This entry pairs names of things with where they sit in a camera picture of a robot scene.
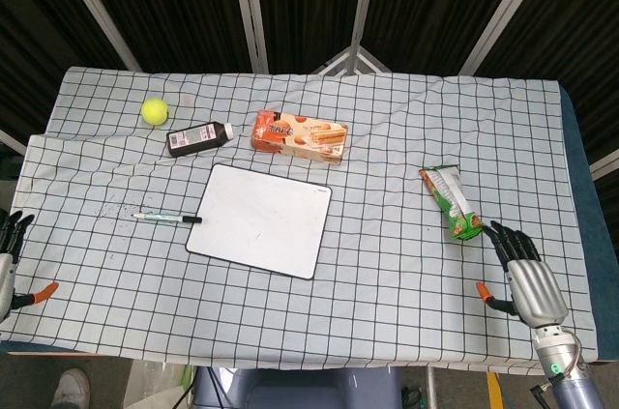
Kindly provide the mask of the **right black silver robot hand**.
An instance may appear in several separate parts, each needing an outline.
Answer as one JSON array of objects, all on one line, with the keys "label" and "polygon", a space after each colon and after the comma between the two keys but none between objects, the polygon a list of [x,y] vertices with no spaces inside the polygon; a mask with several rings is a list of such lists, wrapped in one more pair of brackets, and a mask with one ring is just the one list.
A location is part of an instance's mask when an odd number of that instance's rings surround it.
[{"label": "right black silver robot hand", "polygon": [[518,316],[531,329],[560,326],[568,308],[554,273],[542,261],[531,238],[496,221],[483,226],[490,238],[510,287],[510,300],[496,299],[482,282],[476,283],[482,301],[490,308]]}]

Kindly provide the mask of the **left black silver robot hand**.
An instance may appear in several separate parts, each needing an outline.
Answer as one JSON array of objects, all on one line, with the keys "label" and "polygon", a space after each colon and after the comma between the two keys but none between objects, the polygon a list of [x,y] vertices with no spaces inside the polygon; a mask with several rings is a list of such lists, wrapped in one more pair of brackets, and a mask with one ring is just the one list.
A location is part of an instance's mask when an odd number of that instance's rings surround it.
[{"label": "left black silver robot hand", "polygon": [[23,238],[33,220],[33,215],[24,216],[21,211],[9,214],[1,210],[1,321],[6,320],[13,310],[47,301],[59,286],[53,281],[37,293],[15,292],[15,275]]}]

